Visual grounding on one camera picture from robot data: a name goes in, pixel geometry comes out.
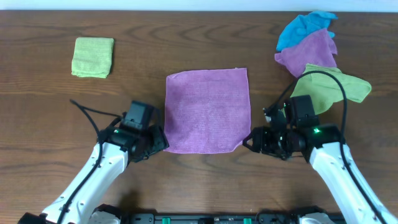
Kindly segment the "purple microfiber cloth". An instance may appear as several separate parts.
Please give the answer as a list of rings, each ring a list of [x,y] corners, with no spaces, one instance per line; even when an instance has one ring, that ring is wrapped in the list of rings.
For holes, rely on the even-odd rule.
[[[171,153],[234,151],[251,131],[246,68],[191,70],[169,75],[164,131]]]

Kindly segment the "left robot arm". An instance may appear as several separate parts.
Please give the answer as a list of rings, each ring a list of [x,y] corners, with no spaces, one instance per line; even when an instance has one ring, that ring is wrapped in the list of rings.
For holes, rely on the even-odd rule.
[[[168,146],[159,125],[144,130],[109,125],[99,132],[90,158],[65,191],[40,215],[27,212],[18,223],[129,223],[128,214],[101,205],[101,199],[130,163],[146,160]]]

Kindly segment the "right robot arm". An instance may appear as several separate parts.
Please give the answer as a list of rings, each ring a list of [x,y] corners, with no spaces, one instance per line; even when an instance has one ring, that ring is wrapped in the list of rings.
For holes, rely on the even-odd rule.
[[[243,140],[252,152],[286,161],[299,152],[326,183],[347,223],[397,223],[360,173],[334,124],[321,125],[312,106],[287,105],[269,126],[254,128]]]

